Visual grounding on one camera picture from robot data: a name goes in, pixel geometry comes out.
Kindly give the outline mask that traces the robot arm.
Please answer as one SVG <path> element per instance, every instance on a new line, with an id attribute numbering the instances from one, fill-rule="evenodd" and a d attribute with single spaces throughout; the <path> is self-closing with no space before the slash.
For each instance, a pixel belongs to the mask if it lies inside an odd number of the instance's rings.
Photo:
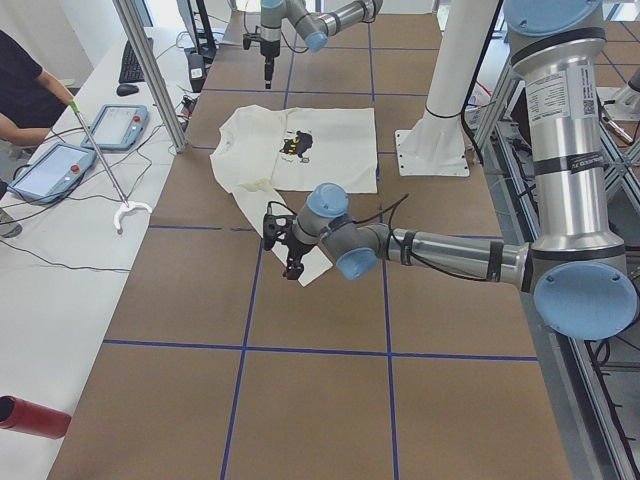
<path id="1" fill-rule="evenodd" d="M 543 321 L 575 339 L 612 337 L 633 323 L 639 299 L 626 248 L 608 222 L 604 156 L 593 62 L 603 49 L 597 1 L 509 1 L 510 63 L 523 79 L 539 235 L 519 246 L 395 228 L 360 226 L 344 189 L 317 186 L 282 227 L 265 221 L 265 244 L 288 249 L 284 276 L 295 280 L 304 256 L 323 245 L 347 279 L 379 260 L 420 265 L 532 295 Z"/>
<path id="2" fill-rule="evenodd" d="M 303 1 L 262 1 L 260 23 L 252 35 L 257 37 L 264 57 L 265 88 L 271 88 L 275 59 L 280 55 L 284 20 L 289 21 L 310 51 L 317 52 L 326 46 L 330 37 L 342 30 L 374 21 L 382 5 L 382 0 L 352 1 L 334 11 L 312 13 Z"/>

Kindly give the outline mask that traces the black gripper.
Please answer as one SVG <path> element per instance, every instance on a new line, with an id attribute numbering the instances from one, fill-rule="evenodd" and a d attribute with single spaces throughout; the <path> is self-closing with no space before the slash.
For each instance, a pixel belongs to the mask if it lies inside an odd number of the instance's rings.
<path id="1" fill-rule="evenodd" d="M 280 41 L 270 41 L 262 39 L 260 42 L 260 52 L 265 57 L 264 61 L 264 84 L 266 89 L 272 88 L 272 81 L 275 68 L 275 58 L 280 55 Z"/>
<path id="2" fill-rule="evenodd" d="M 306 244 L 300 241 L 295 235 L 287 237 L 285 239 L 285 245 L 288 248 L 288 254 L 282 276 L 287 280 L 298 280 L 304 272 L 304 264 L 301 260 L 315 245 Z"/>

